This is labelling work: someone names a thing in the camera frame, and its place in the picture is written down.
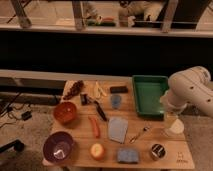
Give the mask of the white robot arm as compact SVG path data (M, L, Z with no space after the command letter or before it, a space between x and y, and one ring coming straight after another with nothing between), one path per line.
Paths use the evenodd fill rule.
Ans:
M169 89L160 98L164 111L180 114L190 102L213 118L213 91L207 87L210 81L210 72L202 66L172 74L168 79Z

